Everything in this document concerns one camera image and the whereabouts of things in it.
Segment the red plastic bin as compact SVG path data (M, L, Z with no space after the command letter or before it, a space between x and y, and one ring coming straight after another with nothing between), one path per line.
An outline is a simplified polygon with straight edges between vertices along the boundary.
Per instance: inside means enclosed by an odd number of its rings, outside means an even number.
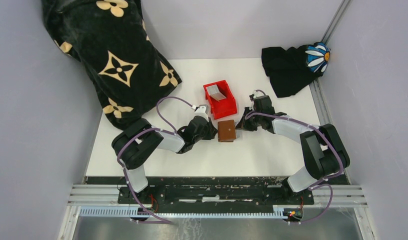
M226 96L226 99L216 101L212 99L206 90L207 86L217 85L220 91ZM210 112L215 120L232 116L238 113L238 107L236 99L230 90L228 82L226 80L220 80L212 83L203 85L205 92L205 99L208 101L210 106Z

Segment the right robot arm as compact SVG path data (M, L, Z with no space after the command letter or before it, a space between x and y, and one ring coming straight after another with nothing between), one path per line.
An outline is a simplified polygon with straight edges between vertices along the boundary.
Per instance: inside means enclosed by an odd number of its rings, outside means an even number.
M341 175L350 165L350 157L334 125L311 125L286 113L275 112L268 95L250 95L252 106L245 107L238 130L254 132L262 128L284 136L301 146L304 166L282 182L281 199L294 204L301 192Z

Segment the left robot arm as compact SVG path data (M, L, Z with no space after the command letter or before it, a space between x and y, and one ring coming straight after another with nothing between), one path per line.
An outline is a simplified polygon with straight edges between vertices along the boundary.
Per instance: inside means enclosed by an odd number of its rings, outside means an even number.
M184 154L201 140L213 140L217 133L210 118L198 115L176 133L157 128L144 118L134 122L111 143L130 189L130 197L139 204L148 200L150 191L144 163L155 150Z

